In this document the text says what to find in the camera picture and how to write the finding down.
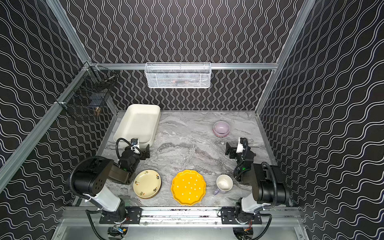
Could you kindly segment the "cream plate with characters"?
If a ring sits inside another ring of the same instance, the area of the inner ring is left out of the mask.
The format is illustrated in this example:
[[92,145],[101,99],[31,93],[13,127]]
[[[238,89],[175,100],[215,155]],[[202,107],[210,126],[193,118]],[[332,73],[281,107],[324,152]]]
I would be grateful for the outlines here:
[[144,170],[140,172],[132,182],[133,190],[139,192],[151,192],[161,189],[162,179],[158,172],[154,170]]

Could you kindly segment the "lavender mug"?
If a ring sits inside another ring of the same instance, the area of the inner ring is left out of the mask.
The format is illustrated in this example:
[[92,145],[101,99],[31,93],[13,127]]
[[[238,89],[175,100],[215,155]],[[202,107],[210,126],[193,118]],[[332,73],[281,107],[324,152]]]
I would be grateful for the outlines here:
[[233,188],[233,180],[228,175],[220,175],[216,180],[217,189],[214,191],[214,196],[219,192],[228,192]]

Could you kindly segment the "white plastic bin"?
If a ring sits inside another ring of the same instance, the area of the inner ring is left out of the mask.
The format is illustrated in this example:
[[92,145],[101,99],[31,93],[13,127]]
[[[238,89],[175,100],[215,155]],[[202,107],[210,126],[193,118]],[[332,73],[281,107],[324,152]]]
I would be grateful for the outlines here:
[[157,105],[133,104],[128,107],[114,135],[119,138],[138,139],[140,145],[152,145],[161,117],[161,109]]

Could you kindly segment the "yellow dotted scalloped plate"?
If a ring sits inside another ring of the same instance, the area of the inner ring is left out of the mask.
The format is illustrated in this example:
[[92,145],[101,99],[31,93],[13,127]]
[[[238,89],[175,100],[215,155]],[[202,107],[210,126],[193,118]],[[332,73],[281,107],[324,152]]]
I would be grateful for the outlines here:
[[206,194],[206,182],[195,170],[184,170],[172,180],[171,192],[174,200],[183,206],[193,206]]

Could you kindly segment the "red patterned bowl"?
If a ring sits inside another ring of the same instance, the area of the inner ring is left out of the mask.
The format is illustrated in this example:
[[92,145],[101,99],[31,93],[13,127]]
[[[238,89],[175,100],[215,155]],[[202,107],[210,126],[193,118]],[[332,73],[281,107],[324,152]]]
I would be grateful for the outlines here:
[[225,137],[227,137],[229,135],[229,134],[218,134],[218,133],[215,133],[215,132],[214,132],[214,134],[218,138],[225,138]]

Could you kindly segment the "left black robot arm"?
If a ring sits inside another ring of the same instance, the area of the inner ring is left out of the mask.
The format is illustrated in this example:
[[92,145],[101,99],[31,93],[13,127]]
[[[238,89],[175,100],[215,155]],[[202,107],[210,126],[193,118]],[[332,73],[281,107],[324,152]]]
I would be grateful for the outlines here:
[[150,146],[146,144],[142,149],[136,138],[129,141],[118,138],[115,145],[117,162],[102,156],[91,156],[73,168],[68,177],[71,192],[98,208],[96,211],[87,211],[88,215],[101,213],[101,224],[136,224],[140,221],[141,209],[130,210],[125,201],[114,195],[105,184],[111,180],[130,185],[140,161],[150,158]]

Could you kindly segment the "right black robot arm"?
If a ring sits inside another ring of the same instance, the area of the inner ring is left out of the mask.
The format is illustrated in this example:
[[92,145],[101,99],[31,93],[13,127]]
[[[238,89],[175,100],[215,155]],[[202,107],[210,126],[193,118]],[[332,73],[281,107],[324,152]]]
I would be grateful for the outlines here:
[[233,208],[221,209],[222,224],[261,224],[262,211],[289,203],[289,190],[280,168],[267,162],[255,163],[256,154],[248,139],[239,138],[236,147],[226,143],[225,155],[237,163],[233,180],[252,187],[252,192],[240,198]]

